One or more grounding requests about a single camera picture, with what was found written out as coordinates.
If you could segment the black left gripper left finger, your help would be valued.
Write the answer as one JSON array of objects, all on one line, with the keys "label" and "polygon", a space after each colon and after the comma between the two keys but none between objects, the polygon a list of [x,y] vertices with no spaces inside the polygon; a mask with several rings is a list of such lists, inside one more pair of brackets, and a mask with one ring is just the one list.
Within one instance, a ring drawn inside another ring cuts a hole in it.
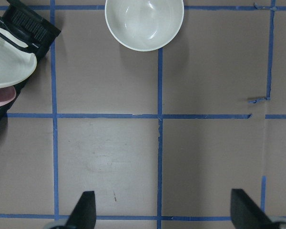
[{"label": "black left gripper left finger", "polygon": [[95,192],[82,193],[75,208],[65,223],[66,229],[93,229],[96,224]]}]

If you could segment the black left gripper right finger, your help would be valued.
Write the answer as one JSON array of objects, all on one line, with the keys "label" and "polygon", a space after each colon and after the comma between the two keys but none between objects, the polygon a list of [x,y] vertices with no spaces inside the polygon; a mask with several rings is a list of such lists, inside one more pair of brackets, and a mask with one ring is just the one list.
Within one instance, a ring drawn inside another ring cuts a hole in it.
[{"label": "black left gripper right finger", "polygon": [[236,229],[276,229],[276,223],[260,209],[243,189],[232,189],[230,218]]}]

